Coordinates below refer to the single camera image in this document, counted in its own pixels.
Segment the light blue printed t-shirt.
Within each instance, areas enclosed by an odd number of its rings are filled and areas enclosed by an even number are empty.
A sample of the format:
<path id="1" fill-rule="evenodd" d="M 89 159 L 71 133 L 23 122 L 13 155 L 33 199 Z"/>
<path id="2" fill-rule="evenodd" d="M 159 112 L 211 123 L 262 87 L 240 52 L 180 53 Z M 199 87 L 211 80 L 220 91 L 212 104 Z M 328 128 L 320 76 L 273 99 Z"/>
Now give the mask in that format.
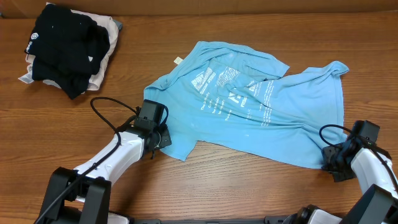
<path id="1" fill-rule="evenodd" d="M 184 161 L 205 141 L 277 162 L 319 169 L 322 149 L 346 139 L 341 76 L 334 61 L 295 75 L 273 55 L 226 42 L 196 44 L 170 73 L 144 89 L 169 109 L 172 144 Z"/>

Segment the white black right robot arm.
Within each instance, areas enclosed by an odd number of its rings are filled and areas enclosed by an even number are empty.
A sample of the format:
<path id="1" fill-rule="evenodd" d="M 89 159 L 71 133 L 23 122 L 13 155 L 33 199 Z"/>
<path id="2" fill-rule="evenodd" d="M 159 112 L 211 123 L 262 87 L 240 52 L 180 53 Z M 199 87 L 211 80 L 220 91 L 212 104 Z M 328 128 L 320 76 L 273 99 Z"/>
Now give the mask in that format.
<path id="1" fill-rule="evenodd" d="M 303 207 L 282 223 L 391 223 L 397 224 L 397 177 L 386 151 L 367 139 L 351 161 L 363 193 L 342 218 L 317 207 Z"/>

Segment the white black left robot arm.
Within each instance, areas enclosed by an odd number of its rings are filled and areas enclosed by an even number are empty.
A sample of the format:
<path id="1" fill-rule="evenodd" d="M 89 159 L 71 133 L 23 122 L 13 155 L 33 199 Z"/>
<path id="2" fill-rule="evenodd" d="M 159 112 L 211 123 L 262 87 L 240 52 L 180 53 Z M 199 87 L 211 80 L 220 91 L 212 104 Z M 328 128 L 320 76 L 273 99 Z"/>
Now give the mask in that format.
<path id="1" fill-rule="evenodd" d="M 50 176 L 36 223 L 133 223 L 127 215 L 109 211 L 111 187 L 141 157 L 171 145 L 167 126 L 148 135 L 127 128 L 95 157 L 75 169 L 59 167 Z"/>

